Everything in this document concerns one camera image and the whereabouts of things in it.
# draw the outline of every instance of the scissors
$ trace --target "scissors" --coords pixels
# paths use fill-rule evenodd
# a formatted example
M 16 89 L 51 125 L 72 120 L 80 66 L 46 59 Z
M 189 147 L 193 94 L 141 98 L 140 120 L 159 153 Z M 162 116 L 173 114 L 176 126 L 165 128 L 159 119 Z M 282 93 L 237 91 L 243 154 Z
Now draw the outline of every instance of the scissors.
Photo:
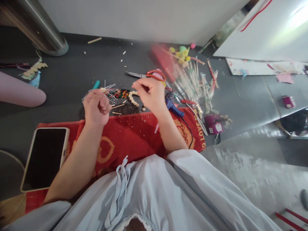
M 158 81 L 161 81 L 161 82 L 166 82 L 166 76 L 160 71 L 160 70 L 152 70 L 152 71 L 148 71 L 145 75 L 144 74 L 137 74 L 137 73 L 133 73 L 133 72 L 125 72 L 126 74 L 128 75 L 131 75 L 131 76 L 134 76 L 136 78 L 154 78 Z M 153 73 L 157 73 L 159 75 L 161 75 L 161 77 L 163 79 L 160 79 L 159 77 L 153 75 Z

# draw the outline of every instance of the white dress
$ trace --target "white dress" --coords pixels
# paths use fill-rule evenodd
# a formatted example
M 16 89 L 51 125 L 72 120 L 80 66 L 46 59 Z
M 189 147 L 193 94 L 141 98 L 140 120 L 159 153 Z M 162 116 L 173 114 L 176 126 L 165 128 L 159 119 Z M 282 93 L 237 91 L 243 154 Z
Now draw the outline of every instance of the white dress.
M 226 176 L 194 150 L 126 164 L 97 180 L 71 206 L 38 208 L 4 230 L 280 230 Z

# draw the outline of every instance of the red scissors handle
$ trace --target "red scissors handle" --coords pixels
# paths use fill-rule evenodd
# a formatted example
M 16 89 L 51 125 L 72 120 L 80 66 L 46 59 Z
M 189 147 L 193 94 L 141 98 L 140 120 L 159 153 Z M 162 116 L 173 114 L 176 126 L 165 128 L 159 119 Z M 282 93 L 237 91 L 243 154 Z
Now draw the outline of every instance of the red scissors handle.
M 163 77 L 163 79 L 160 79 L 160 78 L 158 78 L 155 75 L 152 75 L 153 73 L 157 73 L 157 74 L 161 75 L 161 77 Z M 154 79 L 156 79 L 158 81 L 166 82 L 166 76 L 161 71 L 159 71 L 159 70 L 148 71 L 147 74 L 146 74 L 146 77 L 154 78 Z

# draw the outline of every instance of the teal marker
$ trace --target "teal marker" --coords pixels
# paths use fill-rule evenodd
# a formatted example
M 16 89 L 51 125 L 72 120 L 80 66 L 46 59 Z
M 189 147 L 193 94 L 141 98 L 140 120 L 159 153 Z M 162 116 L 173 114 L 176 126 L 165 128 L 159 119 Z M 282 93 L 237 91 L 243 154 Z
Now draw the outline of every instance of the teal marker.
M 95 84 L 94 84 L 92 90 L 93 90 L 93 89 L 97 89 L 97 88 L 99 87 L 99 85 L 100 85 L 100 81 L 97 80 L 97 81 L 95 82 Z

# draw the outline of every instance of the smartphone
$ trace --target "smartphone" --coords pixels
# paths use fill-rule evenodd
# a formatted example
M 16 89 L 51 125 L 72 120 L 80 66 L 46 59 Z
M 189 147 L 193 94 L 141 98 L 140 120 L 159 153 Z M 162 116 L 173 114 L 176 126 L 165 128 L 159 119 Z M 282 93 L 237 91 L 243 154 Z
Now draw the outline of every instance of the smartphone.
M 48 189 L 64 163 L 70 130 L 38 128 L 35 130 L 20 191 Z

